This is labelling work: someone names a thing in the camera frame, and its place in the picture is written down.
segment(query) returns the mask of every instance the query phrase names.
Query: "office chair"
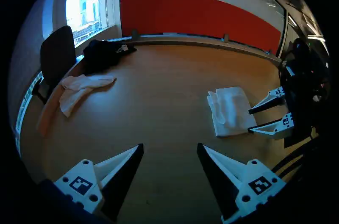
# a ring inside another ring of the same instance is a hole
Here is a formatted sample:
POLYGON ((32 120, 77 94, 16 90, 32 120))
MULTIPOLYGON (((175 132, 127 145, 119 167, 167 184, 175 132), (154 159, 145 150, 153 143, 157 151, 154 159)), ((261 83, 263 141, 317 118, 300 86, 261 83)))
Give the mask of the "office chair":
POLYGON ((46 104, 53 89, 75 63, 72 29, 66 25, 53 32, 41 45, 40 66, 44 80, 49 87, 47 96, 44 98, 38 94, 40 82, 37 82, 32 93, 46 104))

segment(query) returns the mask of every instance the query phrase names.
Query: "black cable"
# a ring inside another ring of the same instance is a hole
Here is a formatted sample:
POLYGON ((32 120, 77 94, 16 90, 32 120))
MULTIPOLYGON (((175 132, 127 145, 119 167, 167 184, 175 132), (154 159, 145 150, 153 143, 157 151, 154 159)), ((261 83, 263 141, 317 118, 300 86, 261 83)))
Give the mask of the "black cable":
POLYGON ((289 155, 287 155, 284 159, 282 159, 275 167, 272 169, 273 173, 276 173, 279 169, 281 169, 283 166, 285 166, 288 162, 292 161, 296 157, 303 155, 308 149, 312 148, 315 145, 316 140, 311 140, 293 152, 291 152, 289 155))
POLYGON ((296 169, 297 167, 299 167, 300 165, 303 164, 305 160, 305 157, 301 157, 300 159, 298 159, 296 162, 292 163, 289 167, 287 167, 284 171, 281 172, 281 174, 279 175, 279 178, 283 178, 285 175, 287 175, 289 172, 291 172, 293 169, 296 169))

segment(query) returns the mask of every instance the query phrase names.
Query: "red wall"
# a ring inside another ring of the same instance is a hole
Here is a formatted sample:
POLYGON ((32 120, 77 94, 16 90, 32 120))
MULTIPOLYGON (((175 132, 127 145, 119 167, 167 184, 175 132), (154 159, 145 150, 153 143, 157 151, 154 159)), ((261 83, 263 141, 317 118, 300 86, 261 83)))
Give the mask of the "red wall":
POLYGON ((122 34, 191 33, 238 41, 276 54, 280 32, 256 15, 218 0, 121 0, 122 34))

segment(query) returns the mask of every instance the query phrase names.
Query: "gripper jaw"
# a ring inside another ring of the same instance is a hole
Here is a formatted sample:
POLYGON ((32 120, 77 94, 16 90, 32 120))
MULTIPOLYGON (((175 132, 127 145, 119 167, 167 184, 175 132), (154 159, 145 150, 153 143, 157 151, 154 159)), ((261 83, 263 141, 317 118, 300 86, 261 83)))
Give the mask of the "gripper jaw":
POLYGON ((292 113, 286 114, 283 118, 248 128, 249 133, 261 134, 273 139, 287 138, 292 135, 294 122, 292 113))
POLYGON ((286 184, 259 160, 245 165, 202 143, 197 154, 222 212, 223 224, 255 211, 286 184))
POLYGON ((273 108, 277 105, 283 105, 285 98, 285 92, 283 90, 283 87, 280 86, 276 89, 273 89, 268 92, 267 96, 259 102, 257 105, 252 107, 248 113, 254 114, 257 112, 264 111, 269 108, 273 108))
POLYGON ((139 144, 97 164, 82 160, 54 184, 87 212, 114 221, 143 154, 139 144))

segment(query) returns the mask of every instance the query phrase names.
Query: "folded white towel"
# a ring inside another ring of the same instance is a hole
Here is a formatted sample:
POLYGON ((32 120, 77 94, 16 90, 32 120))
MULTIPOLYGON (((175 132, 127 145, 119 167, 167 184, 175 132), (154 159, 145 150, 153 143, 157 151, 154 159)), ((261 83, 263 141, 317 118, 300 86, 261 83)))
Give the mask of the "folded white towel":
POLYGON ((91 92, 94 88, 109 85, 115 80, 112 76, 94 75, 86 77, 67 77, 61 81, 61 85, 65 88, 59 102, 60 109, 65 116, 69 117, 75 104, 85 94, 91 92))
POLYGON ((248 127, 257 125, 254 116, 248 113, 251 106, 240 87, 217 89, 216 93, 208 94, 217 137, 246 133, 248 127))

